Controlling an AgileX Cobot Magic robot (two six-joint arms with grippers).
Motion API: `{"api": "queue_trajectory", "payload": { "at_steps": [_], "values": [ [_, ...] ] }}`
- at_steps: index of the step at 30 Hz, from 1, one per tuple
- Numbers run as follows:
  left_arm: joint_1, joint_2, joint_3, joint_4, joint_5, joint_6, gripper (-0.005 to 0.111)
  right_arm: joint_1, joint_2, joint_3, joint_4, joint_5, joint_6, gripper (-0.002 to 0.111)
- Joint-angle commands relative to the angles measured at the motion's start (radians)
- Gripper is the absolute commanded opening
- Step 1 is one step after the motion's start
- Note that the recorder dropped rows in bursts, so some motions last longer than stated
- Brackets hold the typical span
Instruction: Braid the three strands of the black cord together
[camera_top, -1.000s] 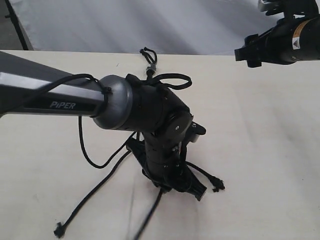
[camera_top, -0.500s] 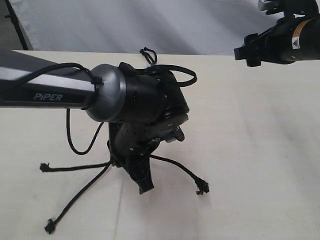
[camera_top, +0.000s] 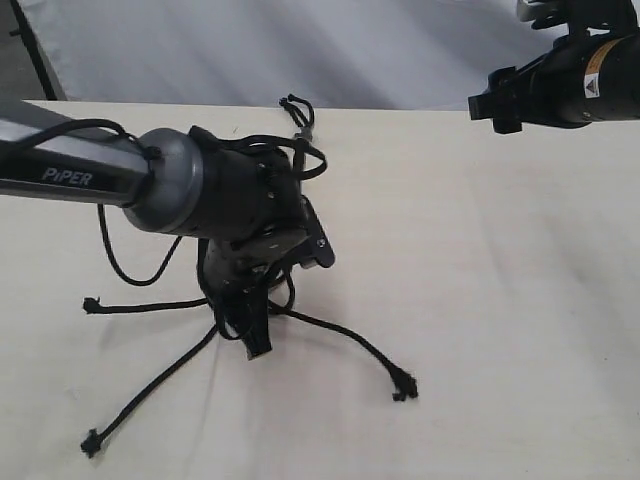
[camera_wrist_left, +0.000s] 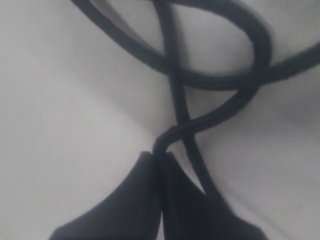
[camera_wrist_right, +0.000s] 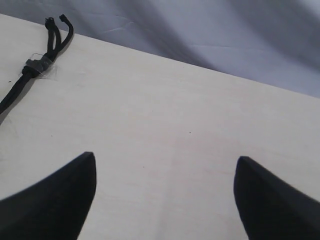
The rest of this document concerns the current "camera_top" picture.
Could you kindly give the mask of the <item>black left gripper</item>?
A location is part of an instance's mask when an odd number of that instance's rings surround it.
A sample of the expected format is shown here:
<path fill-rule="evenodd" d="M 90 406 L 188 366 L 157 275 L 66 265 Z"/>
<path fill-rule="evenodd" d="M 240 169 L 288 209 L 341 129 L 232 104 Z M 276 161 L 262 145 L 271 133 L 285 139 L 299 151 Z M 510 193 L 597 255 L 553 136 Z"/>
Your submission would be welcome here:
<path fill-rule="evenodd" d="M 270 291 L 286 284 L 285 305 L 293 305 L 291 252 L 299 245 L 298 234 L 262 234 L 238 244 L 197 241 L 197 281 L 215 326 L 224 339 L 242 342 L 250 360 L 272 350 Z"/>

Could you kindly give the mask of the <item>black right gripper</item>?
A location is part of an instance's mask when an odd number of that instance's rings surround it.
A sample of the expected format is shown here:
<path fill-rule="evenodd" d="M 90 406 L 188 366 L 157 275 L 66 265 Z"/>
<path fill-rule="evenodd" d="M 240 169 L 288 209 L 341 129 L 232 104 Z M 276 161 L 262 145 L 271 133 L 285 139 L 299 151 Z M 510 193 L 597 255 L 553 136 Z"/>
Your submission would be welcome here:
<path fill-rule="evenodd" d="M 472 121 L 490 120 L 497 134 L 521 132 L 524 124 L 539 124 L 539 115 L 533 106 L 535 95 L 532 81 L 539 66 L 498 69 L 488 76 L 487 88 L 468 98 L 468 111 Z"/>

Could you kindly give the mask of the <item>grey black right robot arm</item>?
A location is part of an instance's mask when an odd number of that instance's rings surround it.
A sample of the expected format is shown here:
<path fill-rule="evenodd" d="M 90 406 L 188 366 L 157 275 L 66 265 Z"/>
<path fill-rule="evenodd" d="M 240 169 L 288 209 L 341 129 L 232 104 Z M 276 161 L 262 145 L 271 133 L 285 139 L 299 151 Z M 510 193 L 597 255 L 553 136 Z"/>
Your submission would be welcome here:
<path fill-rule="evenodd" d="M 525 124 L 579 129 L 639 118 L 639 31 L 565 36 L 528 64 L 498 69 L 468 98 L 470 118 L 498 134 Z"/>

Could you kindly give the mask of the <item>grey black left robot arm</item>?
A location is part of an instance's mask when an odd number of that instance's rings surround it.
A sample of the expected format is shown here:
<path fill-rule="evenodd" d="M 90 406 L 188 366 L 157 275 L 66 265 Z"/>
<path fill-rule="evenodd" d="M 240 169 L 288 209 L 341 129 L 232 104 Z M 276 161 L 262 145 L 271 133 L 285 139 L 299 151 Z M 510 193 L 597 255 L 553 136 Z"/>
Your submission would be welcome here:
<path fill-rule="evenodd" d="M 5 100 L 1 191 L 116 206 L 142 231 L 195 238 L 198 283 L 221 335 L 249 358 L 271 350 L 270 283 L 308 236 L 282 139 L 227 141 L 196 126 L 134 136 L 110 120 Z"/>

